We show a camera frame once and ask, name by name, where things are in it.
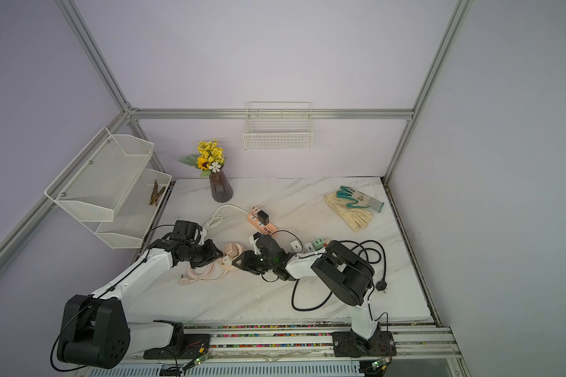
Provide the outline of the round pink power socket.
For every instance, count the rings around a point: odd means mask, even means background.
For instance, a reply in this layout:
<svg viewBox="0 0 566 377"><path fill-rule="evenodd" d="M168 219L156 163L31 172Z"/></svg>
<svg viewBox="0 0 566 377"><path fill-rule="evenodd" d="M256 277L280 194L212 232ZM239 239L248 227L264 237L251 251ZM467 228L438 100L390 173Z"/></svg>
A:
<svg viewBox="0 0 566 377"><path fill-rule="evenodd" d="M224 256L229 255L233 260L244 252L244 248L239 243L228 243L224 249Z"/></svg>

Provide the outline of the tall white USB charger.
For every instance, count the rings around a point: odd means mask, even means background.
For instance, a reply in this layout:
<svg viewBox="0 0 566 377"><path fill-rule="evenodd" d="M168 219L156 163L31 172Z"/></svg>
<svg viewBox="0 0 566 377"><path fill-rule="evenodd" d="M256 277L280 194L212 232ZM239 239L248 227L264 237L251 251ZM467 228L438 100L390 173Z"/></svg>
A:
<svg viewBox="0 0 566 377"><path fill-rule="evenodd" d="M297 240L292 241L290 243L290 247L292 248L294 253L300 253L303 250L300 242Z"/></svg>

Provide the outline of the cream red power strip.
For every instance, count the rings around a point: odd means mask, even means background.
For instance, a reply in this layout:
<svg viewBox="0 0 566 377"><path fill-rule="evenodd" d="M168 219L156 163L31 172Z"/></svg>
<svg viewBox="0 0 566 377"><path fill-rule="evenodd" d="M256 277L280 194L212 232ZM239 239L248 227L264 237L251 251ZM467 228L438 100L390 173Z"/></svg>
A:
<svg viewBox="0 0 566 377"><path fill-rule="evenodd" d="M320 254L325 251L325 247L327 243L325 240L319 238L312 242L306 242L303 245L300 244L300 241L294 240L290 243L290 247L292 248L292 252L297 255L299 258L305 258L312 256L314 254Z"/></svg>

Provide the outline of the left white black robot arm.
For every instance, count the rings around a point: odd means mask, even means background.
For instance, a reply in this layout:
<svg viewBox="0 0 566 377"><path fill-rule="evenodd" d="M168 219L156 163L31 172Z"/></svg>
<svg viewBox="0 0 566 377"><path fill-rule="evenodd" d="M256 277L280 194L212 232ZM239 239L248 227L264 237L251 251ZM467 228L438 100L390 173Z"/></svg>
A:
<svg viewBox="0 0 566 377"><path fill-rule="evenodd" d="M163 237L146 242L139 259L113 281L67 301L50 364L69 363L72 371L112 369L138 353L148 359L201 361L208 352L208 336L188 337L182 323L170 320L133 322L128 312L157 278L179 263L205 267L223 257L203 226L178 220L171 227Z"/></svg>

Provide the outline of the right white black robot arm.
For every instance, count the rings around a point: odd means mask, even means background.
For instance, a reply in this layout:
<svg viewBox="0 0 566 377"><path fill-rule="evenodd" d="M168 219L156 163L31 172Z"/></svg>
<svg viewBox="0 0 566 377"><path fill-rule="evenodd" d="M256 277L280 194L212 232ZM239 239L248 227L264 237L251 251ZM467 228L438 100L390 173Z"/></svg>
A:
<svg viewBox="0 0 566 377"><path fill-rule="evenodd" d="M349 309L351 329L332 334L337 357L394 357L396 342L372 317L369 295L376 290L374 268L343 243L332 240L318 251L288 253L270 235L254 240L255 250L237 256L232 266L262 276L273 273L281 281L317 277Z"/></svg>

